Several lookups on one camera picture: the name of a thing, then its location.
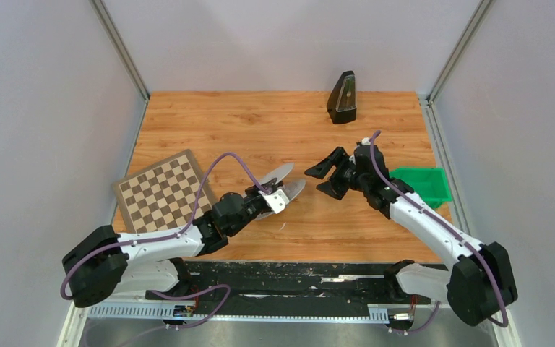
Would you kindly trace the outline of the white plastic cable spool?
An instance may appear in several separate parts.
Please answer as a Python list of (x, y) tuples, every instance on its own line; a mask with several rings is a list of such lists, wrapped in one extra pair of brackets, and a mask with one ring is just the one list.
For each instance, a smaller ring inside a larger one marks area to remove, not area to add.
[(260, 179), (259, 183), (267, 191), (264, 193), (271, 194), (276, 189), (282, 187), (284, 188), (285, 193), (288, 195), (290, 199), (290, 203), (293, 200), (295, 200), (295, 198), (297, 198), (297, 196), (299, 196), (300, 193), (302, 193), (304, 187), (306, 186), (306, 180), (297, 179), (295, 181), (284, 182), (284, 179), (291, 173), (291, 171), (294, 169), (294, 166), (295, 166), (295, 163), (283, 164), (282, 166), (274, 169), (273, 171), (269, 172), (265, 177)]

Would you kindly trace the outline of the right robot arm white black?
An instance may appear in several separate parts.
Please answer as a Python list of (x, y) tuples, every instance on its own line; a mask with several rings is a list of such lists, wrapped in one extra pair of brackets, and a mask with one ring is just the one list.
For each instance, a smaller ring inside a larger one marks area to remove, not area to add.
[(384, 292), (392, 301), (419, 295), (447, 303), (462, 322), (476, 326), (492, 320), (519, 298), (508, 251), (498, 242), (484, 244), (455, 228), (429, 207), (414, 188), (390, 176), (376, 145), (358, 142), (353, 154), (336, 147), (305, 175), (319, 179), (317, 190), (336, 200), (361, 192), (368, 205), (408, 229), (439, 256), (445, 269), (402, 260), (384, 276)]

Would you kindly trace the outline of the wooden chessboard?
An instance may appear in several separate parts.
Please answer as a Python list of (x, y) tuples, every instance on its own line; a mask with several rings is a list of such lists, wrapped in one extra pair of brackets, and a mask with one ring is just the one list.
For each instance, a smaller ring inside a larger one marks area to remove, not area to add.
[(217, 198), (193, 152), (183, 150), (112, 183), (124, 232), (145, 234), (180, 226), (211, 210)]

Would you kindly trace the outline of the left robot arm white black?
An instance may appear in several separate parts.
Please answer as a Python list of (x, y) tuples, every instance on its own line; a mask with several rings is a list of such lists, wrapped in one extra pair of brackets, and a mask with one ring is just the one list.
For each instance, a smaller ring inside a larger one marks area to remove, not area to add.
[(177, 272), (171, 260), (216, 252), (253, 220), (281, 213), (289, 202), (283, 189), (251, 196), (231, 192), (183, 227), (118, 234), (110, 225), (100, 226), (63, 257), (61, 296), (79, 308), (130, 291), (167, 292), (184, 299), (192, 280)]

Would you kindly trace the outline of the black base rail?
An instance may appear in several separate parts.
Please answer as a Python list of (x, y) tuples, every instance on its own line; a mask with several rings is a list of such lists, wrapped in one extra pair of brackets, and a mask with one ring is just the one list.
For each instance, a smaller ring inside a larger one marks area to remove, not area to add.
[(368, 308), (408, 311), (430, 304), (421, 295), (399, 294), (384, 276), (387, 263), (179, 261), (184, 279), (169, 296), (205, 289), (193, 314), (254, 319), (339, 320), (369, 316)]

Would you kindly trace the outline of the green plastic bin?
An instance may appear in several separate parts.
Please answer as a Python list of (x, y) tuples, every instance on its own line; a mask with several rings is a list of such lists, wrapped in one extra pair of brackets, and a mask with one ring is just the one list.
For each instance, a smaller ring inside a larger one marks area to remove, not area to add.
[(430, 208), (438, 209), (444, 203), (453, 201), (443, 168), (400, 167), (390, 171), (390, 177), (412, 187)]

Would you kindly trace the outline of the black metronome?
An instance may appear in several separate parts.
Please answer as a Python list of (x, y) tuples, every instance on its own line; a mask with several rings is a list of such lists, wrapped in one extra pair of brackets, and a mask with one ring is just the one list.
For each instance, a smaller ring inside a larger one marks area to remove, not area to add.
[(356, 75), (343, 72), (327, 100), (327, 112), (333, 124), (347, 124), (356, 120)]

